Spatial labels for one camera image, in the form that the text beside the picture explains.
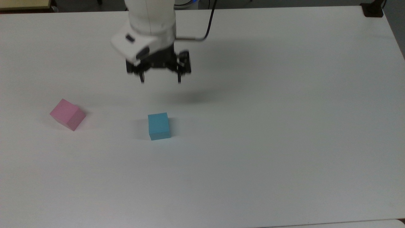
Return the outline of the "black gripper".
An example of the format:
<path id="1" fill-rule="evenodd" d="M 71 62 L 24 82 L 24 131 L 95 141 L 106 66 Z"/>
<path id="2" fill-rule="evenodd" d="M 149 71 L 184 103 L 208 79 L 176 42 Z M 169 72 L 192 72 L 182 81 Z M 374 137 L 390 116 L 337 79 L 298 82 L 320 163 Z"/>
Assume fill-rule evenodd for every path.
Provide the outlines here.
<path id="1" fill-rule="evenodd" d="M 178 84 L 182 75 L 191 73 L 190 53 L 184 50 L 180 53 L 174 51 L 174 45 L 155 53 L 149 47 L 143 48 L 133 62 L 126 60 L 127 73 L 139 75 L 140 81 L 145 82 L 144 73 L 149 69 L 168 69 L 177 73 Z"/>

